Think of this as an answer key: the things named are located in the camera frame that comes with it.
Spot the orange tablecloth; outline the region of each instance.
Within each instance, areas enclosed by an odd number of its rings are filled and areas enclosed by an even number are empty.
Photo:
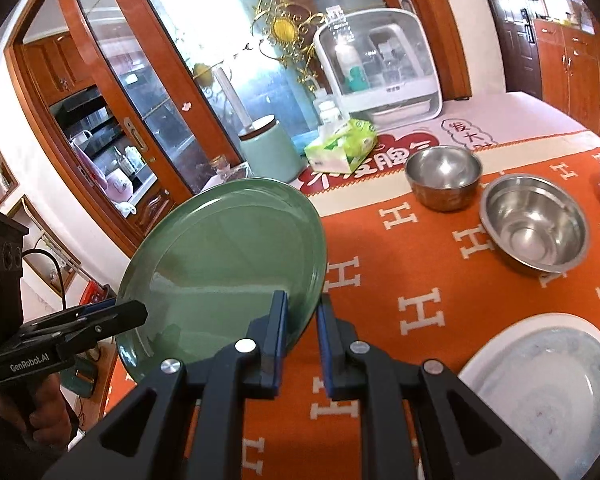
[[[494,155],[488,156],[493,167]],[[336,315],[394,358],[420,363],[435,357],[455,372],[501,330],[535,314],[567,312],[600,329],[600,205],[589,183],[599,170],[596,148],[506,171],[556,182],[586,213],[589,255],[557,278],[522,276],[501,262],[480,225],[477,203],[439,214],[406,193],[324,216],[330,263],[324,290]],[[360,477],[360,407],[330,402],[321,379],[312,322],[285,361],[280,397],[247,403],[243,478]],[[107,410],[132,386],[119,362]]]

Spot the green plate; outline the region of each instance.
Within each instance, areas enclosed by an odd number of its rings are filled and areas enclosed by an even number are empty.
[[[212,357],[269,312],[272,294],[289,297],[287,349],[320,298],[327,249],[309,199],[275,180],[222,184],[171,212],[142,242],[118,302],[146,305],[146,323],[116,337],[135,381],[164,359]]]

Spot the dark front door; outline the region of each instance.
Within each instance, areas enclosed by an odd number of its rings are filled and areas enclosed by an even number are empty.
[[[526,0],[488,0],[502,50],[507,91],[542,99],[538,45]]]

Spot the bowl rim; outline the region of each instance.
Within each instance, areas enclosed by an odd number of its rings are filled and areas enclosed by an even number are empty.
[[[459,152],[467,153],[470,156],[470,158],[472,158],[474,160],[474,162],[478,165],[478,175],[476,176],[476,178],[473,179],[468,184],[464,184],[464,186],[436,187],[436,186],[428,186],[427,184],[423,184],[419,179],[413,178],[409,174],[407,166],[409,165],[410,160],[414,159],[416,156],[423,156],[423,155],[420,155],[421,153],[425,153],[425,152],[429,152],[429,151],[433,151],[433,150],[440,150],[440,149],[452,149],[452,150],[457,150]],[[466,189],[468,187],[475,186],[480,181],[483,171],[484,171],[484,168],[482,166],[482,161],[480,160],[480,158],[477,155],[475,155],[474,152],[472,152],[472,150],[464,148],[463,146],[453,146],[451,144],[439,144],[437,146],[429,146],[428,148],[424,148],[423,150],[417,150],[416,152],[411,153],[411,155],[409,155],[407,157],[407,160],[404,163],[404,173],[407,176],[407,179],[410,183],[415,182],[420,187],[425,187],[427,189],[435,189],[436,191],[457,191],[457,190]]]
[[[500,235],[495,231],[495,229],[491,225],[491,221],[490,221],[488,213],[487,213],[487,200],[489,198],[490,192],[493,190],[494,187],[496,187],[501,182],[506,182],[507,180],[512,180],[514,178],[530,178],[532,180],[542,182],[543,184],[546,184],[550,187],[553,187],[554,189],[557,189],[558,191],[563,193],[563,195],[566,196],[569,200],[571,200],[571,203],[573,203],[574,208],[576,209],[578,215],[582,218],[582,223],[584,225],[584,240],[582,241],[582,244],[580,246],[580,250],[578,251],[578,254],[576,254],[576,256],[574,258],[572,258],[568,262],[560,264],[560,265],[535,264],[535,263],[531,263],[531,262],[527,262],[527,261],[523,260],[522,258],[520,258],[519,256],[517,256],[516,254],[512,253],[511,251],[507,250],[504,247],[504,245],[502,244],[502,238],[500,238]],[[580,204],[578,204],[578,202],[576,201],[576,199],[574,199],[573,196],[571,196],[569,193],[567,193],[563,188],[561,188],[557,184],[555,184],[555,183],[551,182],[550,180],[547,180],[541,176],[537,176],[537,175],[534,175],[531,173],[510,173],[510,174],[500,176],[497,179],[495,179],[493,182],[489,183],[487,185],[487,187],[483,190],[482,196],[480,197],[480,223],[485,228],[485,230],[487,231],[487,234],[496,243],[496,245],[498,246],[498,248],[500,250],[502,250],[508,256],[510,256],[511,258],[513,258],[514,260],[519,262],[520,264],[524,265],[525,267],[529,267],[530,269],[538,270],[540,272],[545,272],[547,274],[561,274],[563,272],[567,272],[568,270],[574,269],[575,267],[577,267],[579,264],[581,264],[584,261],[585,257],[587,256],[587,252],[589,252],[589,247],[590,247],[589,222],[587,221],[587,217],[584,214],[584,211],[582,210],[582,208],[580,207]]]

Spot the teal canister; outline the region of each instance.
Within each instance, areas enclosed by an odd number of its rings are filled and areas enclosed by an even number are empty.
[[[254,176],[289,183],[304,169],[293,141],[273,115],[253,121],[239,137],[240,150]]]

